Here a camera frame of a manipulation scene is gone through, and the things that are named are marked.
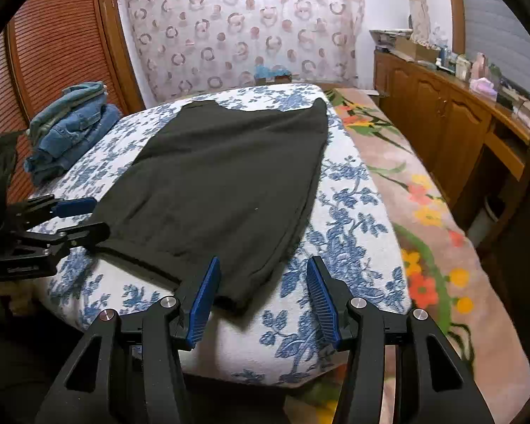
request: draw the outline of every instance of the bed sheet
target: bed sheet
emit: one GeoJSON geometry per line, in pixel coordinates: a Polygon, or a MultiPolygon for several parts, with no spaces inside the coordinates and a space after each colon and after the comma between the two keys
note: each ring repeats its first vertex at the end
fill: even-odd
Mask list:
{"type": "MultiPolygon", "coordinates": [[[[332,275],[345,280],[355,296],[363,296],[384,310],[405,313],[410,307],[400,250],[383,202],[322,90],[311,84],[249,87],[136,113],[119,121],[67,174],[35,194],[102,198],[148,139],[192,100],[216,100],[227,108],[247,111],[286,111],[310,107],[318,97],[328,104],[329,135],[305,234],[243,317],[212,312],[196,349],[180,352],[185,372],[248,384],[295,387],[344,364],[346,353],[334,352],[323,340],[311,311],[306,262],[312,255],[321,255],[332,275]]],[[[54,219],[35,230],[50,233],[85,218],[54,219]]],[[[137,270],[91,257],[82,247],[59,263],[57,275],[37,280],[35,287],[46,307],[81,329],[106,307],[127,314],[145,310],[172,294],[137,270]]]]}
{"type": "MultiPolygon", "coordinates": [[[[446,334],[497,424],[508,424],[530,397],[530,367],[516,330],[479,258],[408,140],[357,89],[325,92],[359,148],[401,246],[408,290],[446,334]]],[[[381,423],[391,422],[394,351],[387,349],[381,423]]],[[[289,399],[293,424],[331,423],[345,366],[289,399]]]]}

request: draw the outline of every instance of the stack of folded clothes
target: stack of folded clothes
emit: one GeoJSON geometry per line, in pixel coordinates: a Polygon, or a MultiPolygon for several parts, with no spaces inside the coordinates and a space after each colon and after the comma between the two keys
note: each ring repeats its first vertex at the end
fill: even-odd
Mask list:
{"type": "Polygon", "coordinates": [[[102,81],[87,81],[35,115],[27,132],[33,154],[24,162],[35,186],[68,171],[122,117],[107,99],[102,81]]]}

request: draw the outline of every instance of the silver bolt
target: silver bolt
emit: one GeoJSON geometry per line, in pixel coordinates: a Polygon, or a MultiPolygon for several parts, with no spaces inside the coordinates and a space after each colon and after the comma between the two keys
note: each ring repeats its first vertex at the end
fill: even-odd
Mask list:
{"type": "Polygon", "coordinates": [[[413,316],[416,317],[416,319],[418,320],[426,320],[428,318],[428,313],[423,309],[415,309],[413,312],[413,316]]]}
{"type": "Polygon", "coordinates": [[[363,309],[365,306],[367,306],[367,301],[365,301],[363,298],[352,298],[352,306],[356,307],[357,309],[363,309]]]}
{"type": "Polygon", "coordinates": [[[164,297],[164,299],[161,300],[161,306],[162,307],[173,307],[174,305],[176,305],[177,303],[177,300],[175,299],[175,297],[172,297],[172,296],[166,296],[164,297]]]}
{"type": "Polygon", "coordinates": [[[105,309],[105,310],[101,311],[100,314],[98,314],[98,316],[100,317],[100,320],[102,320],[104,322],[109,321],[115,315],[116,315],[116,311],[114,311],[113,309],[105,309]]]}

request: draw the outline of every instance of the wooden wardrobe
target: wooden wardrobe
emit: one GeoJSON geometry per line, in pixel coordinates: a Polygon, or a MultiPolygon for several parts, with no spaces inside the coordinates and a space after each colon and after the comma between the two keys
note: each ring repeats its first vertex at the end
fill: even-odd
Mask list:
{"type": "MultiPolygon", "coordinates": [[[[106,19],[109,6],[114,8],[113,1],[27,0],[17,11],[0,35],[0,133],[27,129],[33,116],[59,98],[63,88],[83,81],[104,82],[108,102],[124,116],[145,108],[123,37],[107,37],[106,26],[109,34],[114,33],[114,20],[106,19]]],[[[17,148],[9,202],[33,192],[22,167],[31,154],[24,135],[17,148]]]]}

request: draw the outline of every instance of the white and blue floral fabric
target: white and blue floral fabric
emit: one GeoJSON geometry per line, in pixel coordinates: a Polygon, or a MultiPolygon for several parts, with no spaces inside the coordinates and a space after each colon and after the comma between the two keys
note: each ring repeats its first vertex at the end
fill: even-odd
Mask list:
{"type": "MultiPolygon", "coordinates": [[[[93,196],[100,200],[148,139],[193,100],[216,100],[238,110],[287,111],[310,107],[318,97],[328,106],[328,145],[304,236],[292,258],[278,267],[243,317],[221,310],[212,312],[196,349],[180,353],[185,372],[227,381],[295,387],[345,363],[346,353],[335,352],[324,341],[311,310],[306,262],[313,255],[320,255],[332,276],[344,280],[355,296],[365,297],[387,311],[405,313],[410,307],[399,246],[383,202],[322,90],[311,84],[247,87],[165,103],[127,116],[67,174],[35,194],[54,194],[63,199],[93,196]]],[[[85,218],[56,218],[35,230],[51,233],[85,218]]],[[[88,327],[104,308],[128,314],[145,310],[172,293],[137,271],[89,255],[82,247],[73,249],[59,263],[57,275],[35,280],[35,286],[49,310],[80,329],[88,327]]]]}

